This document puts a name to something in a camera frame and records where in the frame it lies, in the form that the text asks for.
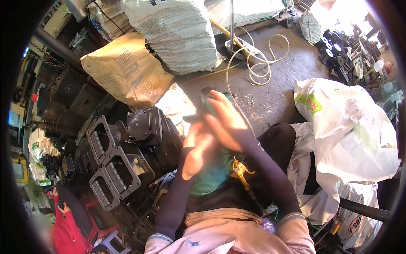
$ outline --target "hand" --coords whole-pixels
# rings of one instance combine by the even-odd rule
[[[66,205],[66,203],[64,203],[65,208],[62,210],[60,207],[58,207],[59,211],[61,211],[61,213],[65,214],[66,212],[71,212],[71,209]]]
[[[246,130],[247,126],[241,115],[235,110],[232,103],[224,96],[224,94],[217,91],[210,91],[214,99],[207,99],[217,115],[217,117],[206,114],[204,119],[213,130],[213,133],[220,141],[220,143],[228,150],[242,152],[241,146],[230,135],[229,129]]]
[[[193,124],[188,136],[183,142],[183,148],[194,147],[186,156],[185,163],[182,169],[182,178],[185,180],[191,179],[203,167],[203,153],[213,141],[213,136],[207,133],[202,122]]]
[[[52,194],[54,195],[54,197],[58,196],[58,192],[56,190],[56,187],[54,187],[54,189],[52,190]]]

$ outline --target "white hose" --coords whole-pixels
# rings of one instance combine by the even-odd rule
[[[252,45],[255,46],[255,45],[254,45],[254,40],[252,39],[250,33],[249,33],[247,30],[245,30],[243,27],[240,27],[240,26],[237,26],[237,27],[238,27],[238,28],[241,28],[242,30],[244,30],[244,31],[248,34],[248,36],[249,36],[250,39],[251,39]],[[271,49],[271,40],[272,40],[272,38],[275,37],[275,36],[281,36],[282,38],[285,39],[285,41],[286,41],[286,43],[287,43],[287,51],[286,51],[285,55],[284,55],[282,58],[280,58],[280,59],[276,59],[276,57],[275,57],[275,55],[274,55],[274,53],[272,52],[272,49]],[[273,64],[273,63],[275,63],[275,62],[277,62],[277,61],[280,61],[280,60],[284,59],[285,56],[289,53],[289,50],[290,50],[290,45],[289,45],[288,39],[287,39],[285,36],[280,35],[280,34],[272,35],[272,36],[269,38],[268,46],[269,46],[269,51],[271,52],[271,55],[272,55],[272,57],[274,58],[273,61],[268,61],[268,59],[266,58],[266,56],[265,56],[261,51],[259,52],[259,54],[261,55],[261,57],[262,57],[263,59],[261,59],[261,58],[255,56],[254,54],[252,54],[251,52],[249,52],[249,50],[247,50],[247,51],[249,52],[249,55],[248,55],[248,57],[247,57],[247,67],[248,67],[248,69],[249,69],[249,76],[250,76],[250,79],[251,79],[251,81],[252,81],[252,83],[251,83],[252,85],[265,85],[265,84],[268,84],[269,81],[270,81],[270,79],[271,79],[271,68],[270,68],[270,64]],[[233,58],[235,57],[235,55],[238,54],[238,52],[240,52],[241,50],[244,50],[244,49],[246,49],[246,48],[240,48],[239,50],[237,50],[237,51],[231,56],[231,58],[230,58],[230,60],[229,60],[229,63],[228,63],[228,65],[227,65],[227,69],[226,69],[226,84],[227,84],[228,92],[230,93],[230,96],[231,96],[231,98],[232,98],[234,104],[236,105],[237,109],[239,110],[239,112],[240,112],[241,115],[243,116],[245,122],[247,123],[248,127],[250,128],[250,131],[251,131],[252,135],[255,137],[254,130],[253,130],[253,128],[252,128],[252,126],[251,126],[251,124],[250,124],[248,118],[245,116],[244,112],[242,112],[242,109],[240,108],[240,106],[238,105],[237,101],[235,100],[233,94],[231,93],[230,84],[229,84],[229,81],[228,81],[228,72],[229,72],[229,69],[230,69],[231,61],[233,60]],[[249,65],[249,63],[248,63],[248,60],[249,60],[249,57],[250,57],[250,56],[252,56],[252,57],[258,59],[258,60],[261,61],[261,62],[260,62],[260,63],[256,63],[256,64],[254,64],[252,67],[250,67],[250,65]],[[253,69],[255,66],[257,66],[257,65],[262,65],[262,64],[266,64],[266,65],[267,65],[268,71],[266,72],[265,75],[258,75],[258,74],[256,74],[252,69]],[[264,82],[264,83],[258,83],[257,81],[255,81],[255,80],[253,79],[252,74],[253,74],[254,76],[258,77],[258,78],[263,78],[263,77],[266,77],[266,76],[268,76],[268,75],[269,75],[269,77],[268,77],[268,79],[267,79],[266,82]]]

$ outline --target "concrete floor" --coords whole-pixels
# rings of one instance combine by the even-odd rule
[[[302,36],[300,28],[293,28],[289,32],[279,24],[270,25],[251,32],[255,46],[260,49],[268,60],[272,60],[268,49],[268,40],[271,35],[284,35],[290,43],[288,55],[281,61],[271,65],[271,80],[264,86],[251,85],[248,76],[248,68],[245,63],[229,71],[229,82],[231,92],[236,95],[239,106],[250,120],[256,136],[266,131],[271,125],[277,122],[298,123],[305,119],[297,111],[293,101],[293,90],[295,80],[306,80],[308,78],[328,78],[327,68],[319,60],[318,50],[311,46]],[[250,41],[247,35],[241,36],[245,41]],[[223,36],[216,36],[218,51],[227,57],[216,70],[227,67],[231,55],[224,47]],[[284,39],[275,37],[271,42],[271,48],[278,58],[286,52],[287,46]],[[233,60],[232,65],[240,60]],[[261,73],[263,67],[257,67]],[[217,91],[226,91],[225,72],[205,77],[183,85],[188,80],[206,75],[210,72],[194,72],[182,76],[176,76],[175,81],[183,89],[191,101],[196,104],[201,90],[205,87],[212,87]]]

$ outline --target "plastic stool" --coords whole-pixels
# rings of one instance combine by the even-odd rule
[[[88,247],[87,247],[88,250],[87,251],[89,251],[90,243],[91,243],[91,241],[93,240],[93,238],[96,235],[97,235],[97,240],[98,240],[98,239],[100,239],[102,237],[105,237],[106,235],[110,234],[116,228],[119,227],[118,225],[115,225],[115,226],[110,227],[108,229],[102,230],[97,226],[97,223],[95,222],[95,220],[93,219],[92,215],[89,212],[89,208],[92,207],[92,206],[98,205],[98,204],[99,204],[99,201],[95,200],[95,201],[92,201],[92,202],[87,203],[87,204],[84,205],[84,207],[85,207],[85,209],[87,211],[87,214],[89,215],[90,220],[92,221],[92,224],[93,224],[93,228],[92,228],[92,231],[90,232],[88,243],[87,243],[87,245],[88,245]]]
[[[110,235],[101,242],[101,244],[106,246],[113,254],[127,254],[128,252],[131,251],[131,249],[122,247],[123,241],[120,239],[120,237],[117,236],[117,233],[118,233],[117,230],[111,232]],[[124,249],[121,252],[119,252],[119,250],[116,250],[116,248],[114,248],[113,245],[111,244],[111,241],[114,240],[114,238],[118,240],[118,242],[121,244],[121,248]]]

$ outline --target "wooden stick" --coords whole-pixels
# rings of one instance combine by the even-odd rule
[[[214,20],[212,20],[212,19],[210,19],[210,23],[211,23],[213,26],[215,26],[218,30],[220,30],[223,34],[225,34],[225,36],[226,36],[227,38],[230,38],[230,37],[231,37],[230,32],[229,32],[227,29],[225,29],[224,27],[222,27],[219,23],[217,23],[216,21],[214,21]],[[239,48],[243,48],[243,47],[244,47],[244,46],[241,44],[241,42],[240,42],[236,37],[234,37],[234,42],[236,43],[236,45],[237,45]],[[248,50],[242,50],[241,53],[242,53],[246,58],[248,58],[248,56],[249,56]],[[254,65],[254,62],[253,62],[252,58],[248,59],[248,64],[250,65],[250,67]]]

